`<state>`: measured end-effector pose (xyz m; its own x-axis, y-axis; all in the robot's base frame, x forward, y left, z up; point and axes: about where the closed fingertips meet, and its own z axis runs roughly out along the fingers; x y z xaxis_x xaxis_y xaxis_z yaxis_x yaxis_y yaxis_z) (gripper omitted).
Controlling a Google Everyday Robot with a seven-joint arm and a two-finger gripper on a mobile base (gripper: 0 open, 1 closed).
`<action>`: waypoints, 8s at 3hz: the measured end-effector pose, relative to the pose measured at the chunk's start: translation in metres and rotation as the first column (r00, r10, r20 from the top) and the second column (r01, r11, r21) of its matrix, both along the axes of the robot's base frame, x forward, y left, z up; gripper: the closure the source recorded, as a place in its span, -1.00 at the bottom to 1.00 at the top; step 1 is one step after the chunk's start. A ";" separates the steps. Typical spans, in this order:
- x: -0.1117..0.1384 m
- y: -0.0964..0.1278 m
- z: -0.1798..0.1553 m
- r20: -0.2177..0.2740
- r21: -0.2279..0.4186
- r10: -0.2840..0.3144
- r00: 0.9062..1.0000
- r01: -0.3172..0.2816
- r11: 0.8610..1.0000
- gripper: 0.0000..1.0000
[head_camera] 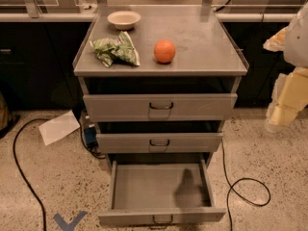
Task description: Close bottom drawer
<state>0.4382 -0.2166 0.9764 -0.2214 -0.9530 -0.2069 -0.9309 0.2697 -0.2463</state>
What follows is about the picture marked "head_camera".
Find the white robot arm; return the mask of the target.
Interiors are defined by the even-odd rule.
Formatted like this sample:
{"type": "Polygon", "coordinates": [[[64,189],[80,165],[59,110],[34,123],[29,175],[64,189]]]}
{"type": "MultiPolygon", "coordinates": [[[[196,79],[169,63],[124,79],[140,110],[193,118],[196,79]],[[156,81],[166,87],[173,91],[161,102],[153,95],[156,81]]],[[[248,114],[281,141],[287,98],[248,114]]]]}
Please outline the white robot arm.
{"type": "Polygon", "coordinates": [[[265,126],[276,133],[289,126],[308,105],[308,3],[263,47],[282,51],[284,60],[295,67],[288,75],[279,74],[274,83],[265,126]]]}

